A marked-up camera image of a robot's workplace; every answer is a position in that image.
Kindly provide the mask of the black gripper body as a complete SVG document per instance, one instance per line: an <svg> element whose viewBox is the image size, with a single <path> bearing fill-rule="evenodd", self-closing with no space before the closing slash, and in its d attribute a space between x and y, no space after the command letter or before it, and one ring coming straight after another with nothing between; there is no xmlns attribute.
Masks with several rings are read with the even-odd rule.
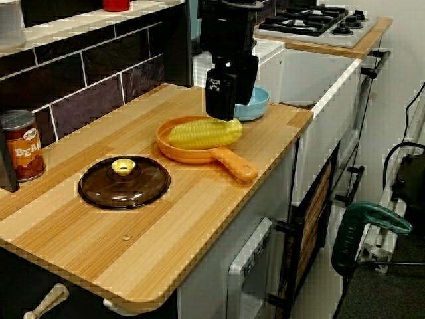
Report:
<svg viewBox="0 0 425 319"><path fill-rule="evenodd" d="M230 72L256 70L256 57L252 51L211 51L212 63L216 68Z"/></svg>

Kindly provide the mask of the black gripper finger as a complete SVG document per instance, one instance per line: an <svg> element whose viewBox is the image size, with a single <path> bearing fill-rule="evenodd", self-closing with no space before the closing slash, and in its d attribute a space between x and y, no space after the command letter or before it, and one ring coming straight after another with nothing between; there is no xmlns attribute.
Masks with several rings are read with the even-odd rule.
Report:
<svg viewBox="0 0 425 319"><path fill-rule="evenodd" d="M249 103L256 81L258 63L259 58L253 55L242 61L242 66L237 72L236 104L247 105Z"/></svg>
<svg viewBox="0 0 425 319"><path fill-rule="evenodd" d="M205 84L206 112L210 117L230 121L234 118L237 77L222 70L207 72Z"/></svg>

